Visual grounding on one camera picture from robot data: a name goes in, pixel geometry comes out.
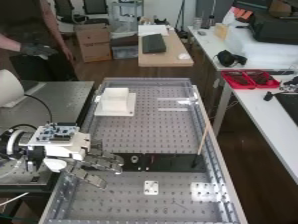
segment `red tray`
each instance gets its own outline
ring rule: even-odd
[[[245,71],[245,74],[256,83],[257,88],[278,88],[280,82],[272,77],[272,75],[265,71]]]
[[[222,71],[221,75],[233,89],[254,89],[256,83],[242,71]]]

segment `person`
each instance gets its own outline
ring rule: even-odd
[[[23,80],[77,81],[73,55],[47,0],[0,1],[0,48]]]

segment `white box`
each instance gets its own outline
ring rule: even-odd
[[[128,111],[128,88],[107,88],[101,96],[103,111]]]

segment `office chair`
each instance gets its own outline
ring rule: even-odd
[[[107,0],[84,0],[85,14],[108,14]]]
[[[73,5],[71,0],[55,0],[56,17],[64,23],[80,24],[84,23],[89,18],[88,16],[75,15]]]

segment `black case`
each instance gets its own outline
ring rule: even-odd
[[[256,12],[250,20],[254,39],[261,42],[298,44],[298,20],[274,18]]]

